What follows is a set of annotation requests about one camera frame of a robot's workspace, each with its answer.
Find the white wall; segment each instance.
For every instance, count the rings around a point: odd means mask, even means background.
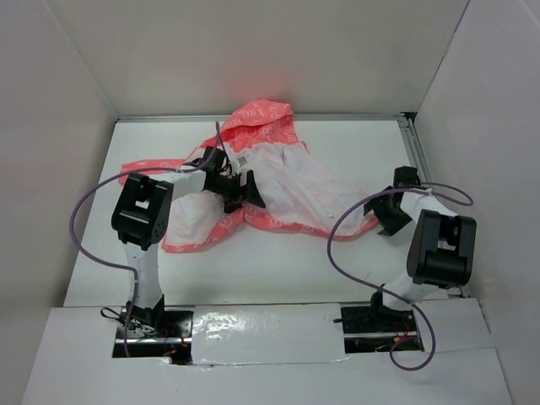
[[[417,128],[433,177],[476,199],[459,210],[478,221],[472,291],[515,404],[540,397],[539,115],[538,19],[521,0],[472,0]]]
[[[0,2],[0,38],[0,402],[11,405],[67,286],[68,217],[98,178],[113,118],[40,1]]]
[[[467,0],[50,0],[120,114],[417,111]]]

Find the fabric garment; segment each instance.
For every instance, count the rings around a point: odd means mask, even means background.
[[[212,192],[182,197],[171,206],[169,228],[162,245],[166,251],[196,250],[222,240],[244,223],[259,230],[328,236],[345,210],[366,197],[357,186],[343,181],[311,157],[296,136],[293,111],[288,104],[253,101],[229,117],[221,128],[221,136],[231,160],[246,159],[240,169],[243,177],[248,170],[253,170],[266,208],[246,203],[233,213],[225,214],[222,197]],[[186,159],[139,160],[124,164],[122,171],[179,167],[184,161],[202,157],[204,149],[214,144],[212,137]],[[337,239],[354,237],[376,224],[375,218],[365,219],[359,209],[342,223]]]

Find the white cloth with pink pattern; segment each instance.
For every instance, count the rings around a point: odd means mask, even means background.
[[[223,212],[222,197],[212,192],[189,194],[172,203],[169,228],[162,247],[166,251],[193,251],[216,243],[244,223],[260,230],[287,230],[328,236],[338,218],[366,197],[356,185],[334,175],[311,157],[296,136],[288,104],[257,100],[235,111],[221,129],[231,160],[246,158],[241,172],[253,170],[266,208],[246,203],[231,214]],[[203,156],[203,142],[186,159],[145,159],[122,165],[122,171],[141,167],[178,167]],[[376,226],[361,209],[342,223],[337,239],[352,238]]]

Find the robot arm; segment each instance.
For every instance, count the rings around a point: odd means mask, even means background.
[[[202,160],[207,161],[213,148],[206,148]],[[132,318],[159,330],[165,322],[165,297],[159,285],[158,244],[165,236],[173,201],[192,192],[208,190],[224,199],[224,211],[231,213],[244,201],[265,208],[255,184],[252,170],[246,173],[246,183],[240,184],[240,162],[230,162],[229,174],[223,175],[226,154],[214,153],[212,161],[200,170],[193,170],[194,161],[162,175],[131,174],[122,189],[112,215],[112,228],[124,244],[127,264],[138,271],[138,294]],[[130,273],[133,289],[133,274]]]
[[[420,188],[416,169],[401,167],[394,173],[393,187]],[[411,192],[381,197],[366,204],[366,213],[374,211],[383,235],[394,235],[411,220],[416,224],[407,257],[407,268],[384,287],[418,303],[437,289],[467,284],[473,264],[476,222],[457,215],[433,195]],[[377,292],[371,299],[372,310],[400,316],[411,305]]]

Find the pink printed fabric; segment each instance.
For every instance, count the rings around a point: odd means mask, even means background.
[[[297,147],[298,144],[301,144],[303,145],[302,150],[307,153],[305,144],[301,143],[296,136],[293,111],[290,105],[270,100],[256,100],[235,111],[221,127],[221,136],[224,143],[236,154],[241,154],[247,149],[253,149],[256,145],[261,146],[263,143],[280,144],[280,147],[284,145],[285,148],[286,145],[296,145],[295,147]],[[212,137],[204,141],[200,148],[214,145],[215,138]],[[121,171],[156,166],[179,167],[183,162],[184,159],[143,159],[122,165]],[[145,172],[145,175],[159,173],[163,172]],[[255,178],[257,181],[257,171],[255,171]],[[125,182],[125,177],[120,179],[120,183],[123,184],[123,182]],[[318,229],[315,226],[297,221],[284,222],[274,218],[267,210],[245,205],[231,214],[224,214],[223,218],[209,231],[205,241],[178,245],[171,242],[168,232],[163,239],[162,247],[168,252],[193,251],[226,238],[243,223],[248,223],[259,230],[287,230],[326,237],[329,235],[329,229]],[[376,219],[372,218],[361,224],[354,232],[350,232],[348,235],[338,235],[337,239],[354,238],[373,228],[376,224]]]

